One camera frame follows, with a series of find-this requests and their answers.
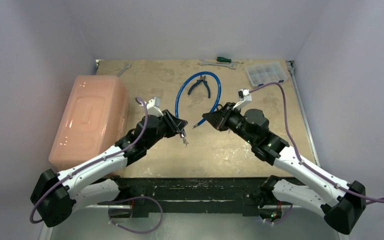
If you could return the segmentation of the blue cable lock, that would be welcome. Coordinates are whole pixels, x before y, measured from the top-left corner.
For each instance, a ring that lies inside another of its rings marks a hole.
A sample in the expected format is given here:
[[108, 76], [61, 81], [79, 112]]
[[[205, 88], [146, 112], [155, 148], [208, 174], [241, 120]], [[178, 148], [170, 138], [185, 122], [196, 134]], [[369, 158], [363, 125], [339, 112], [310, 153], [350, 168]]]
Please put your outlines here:
[[176, 99], [175, 99], [175, 103], [174, 103], [174, 114], [177, 118], [179, 118], [179, 103], [180, 103], [180, 99], [181, 99], [181, 96], [182, 96], [182, 93], [184, 91], [184, 89], [186, 88], [186, 86], [189, 84], [189, 82], [191, 82], [193, 79], [197, 78], [197, 77], [200, 77], [200, 76], [206, 76], [206, 75], [209, 75], [211, 77], [213, 77], [216, 81], [216, 84], [217, 84], [217, 95], [216, 95], [216, 98], [215, 98], [215, 101], [214, 101], [214, 104], [213, 106], [211, 107], [210, 109], [210, 112], [214, 112], [216, 109], [217, 109], [217, 106], [219, 105], [220, 103], [220, 99], [221, 99], [221, 95], [222, 95], [222, 84], [221, 84], [221, 81], [220, 81], [220, 78], [214, 74], [213, 72], [210, 72], [210, 71], [201, 71], [201, 72], [198, 72], [198, 73], [195, 73], [193, 74], [192, 76], [190, 76], [183, 84], [182, 86], [180, 87], [178, 93], [177, 93], [177, 96], [176, 96]]

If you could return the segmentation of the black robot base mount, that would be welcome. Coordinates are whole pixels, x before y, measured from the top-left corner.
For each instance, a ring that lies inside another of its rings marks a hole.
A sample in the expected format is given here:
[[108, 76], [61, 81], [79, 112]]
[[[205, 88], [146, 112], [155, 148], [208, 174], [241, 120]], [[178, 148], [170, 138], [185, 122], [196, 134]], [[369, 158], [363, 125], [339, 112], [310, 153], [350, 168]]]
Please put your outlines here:
[[261, 186], [266, 177], [122, 178], [112, 177], [120, 193], [114, 200], [99, 203], [116, 218], [146, 218], [150, 213], [240, 214], [278, 220], [290, 203], [263, 200]]

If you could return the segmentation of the small silver keys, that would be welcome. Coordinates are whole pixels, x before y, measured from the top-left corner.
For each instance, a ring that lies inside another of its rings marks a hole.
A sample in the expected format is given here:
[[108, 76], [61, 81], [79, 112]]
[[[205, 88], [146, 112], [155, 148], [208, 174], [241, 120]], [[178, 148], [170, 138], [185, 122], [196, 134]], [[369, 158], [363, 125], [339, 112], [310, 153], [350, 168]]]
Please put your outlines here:
[[180, 136], [180, 138], [181, 138], [181, 140], [182, 140], [184, 146], [187, 147], [188, 144], [189, 144], [189, 142], [188, 142], [187, 139], [186, 139], [186, 136], [187, 136], [187, 135], [186, 135], [186, 132], [185, 132], [184, 130], [182, 130], [182, 131], [180, 132], [179, 136]]

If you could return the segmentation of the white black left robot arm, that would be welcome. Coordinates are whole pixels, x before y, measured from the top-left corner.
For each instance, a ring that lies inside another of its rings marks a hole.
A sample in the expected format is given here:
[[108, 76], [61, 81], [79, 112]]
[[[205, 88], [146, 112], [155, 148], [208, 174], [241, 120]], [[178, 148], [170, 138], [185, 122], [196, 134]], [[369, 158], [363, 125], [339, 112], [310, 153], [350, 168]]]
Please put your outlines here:
[[163, 138], [181, 133], [188, 122], [167, 109], [159, 116], [146, 114], [136, 127], [103, 153], [60, 172], [48, 169], [41, 173], [30, 196], [33, 209], [29, 220], [55, 227], [74, 211], [88, 204], [114, 201], [118, 205], [129, 199], [127, 188], [112, 180], [97, 181], [143, 158]]

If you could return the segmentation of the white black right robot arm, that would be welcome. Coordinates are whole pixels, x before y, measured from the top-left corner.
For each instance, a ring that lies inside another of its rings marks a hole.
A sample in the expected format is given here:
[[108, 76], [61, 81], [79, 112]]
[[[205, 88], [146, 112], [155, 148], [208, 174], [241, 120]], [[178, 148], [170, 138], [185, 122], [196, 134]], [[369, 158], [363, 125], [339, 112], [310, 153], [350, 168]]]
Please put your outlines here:
[[295, 185], [271, 175], [258, 195], [250, 194], [260, 207], [274, 202], [288, 202], [321, 216], [337, 232], [349, 235], [366, 209], [365, 186], [349, 183], [307, 160], [289, 143], [269, 129], [262, 110], [248, 109], [244, 114], [228, 102], [221, 109], [204, 113], [203, 118], [216, 130], [230, 130], [251, 146], [259, 160], [281, 169], [302, 184]]

